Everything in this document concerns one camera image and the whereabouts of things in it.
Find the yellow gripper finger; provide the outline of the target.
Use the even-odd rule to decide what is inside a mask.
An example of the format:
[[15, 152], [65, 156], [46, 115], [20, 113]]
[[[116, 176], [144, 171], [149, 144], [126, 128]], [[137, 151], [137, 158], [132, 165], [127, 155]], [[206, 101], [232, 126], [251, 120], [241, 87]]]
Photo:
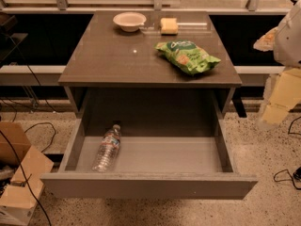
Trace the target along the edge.
[[258, 126], [270, 130], [279, 126], [289, 112], [301, 102], [301, 70], [286, 68], [280, 74], [272, 74], [265, 84]]
[[270, 29], [258, 40], [256, 40], [256, 42], [253, 44], [253, 48], [262, 52], [273, 51], [276, 32], [276, 27]]

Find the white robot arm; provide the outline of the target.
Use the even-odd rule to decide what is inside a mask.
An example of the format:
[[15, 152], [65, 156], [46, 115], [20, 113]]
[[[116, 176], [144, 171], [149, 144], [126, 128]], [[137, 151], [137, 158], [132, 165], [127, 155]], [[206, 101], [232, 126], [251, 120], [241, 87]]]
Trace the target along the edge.
[[256, 40], [253, 48], [272, 51], [274, 60], [284, 66], [265, 85], [258, 125], [269, 130], [280, 125], [301, 102], [301, 1], [294, 4], [277, 27]]

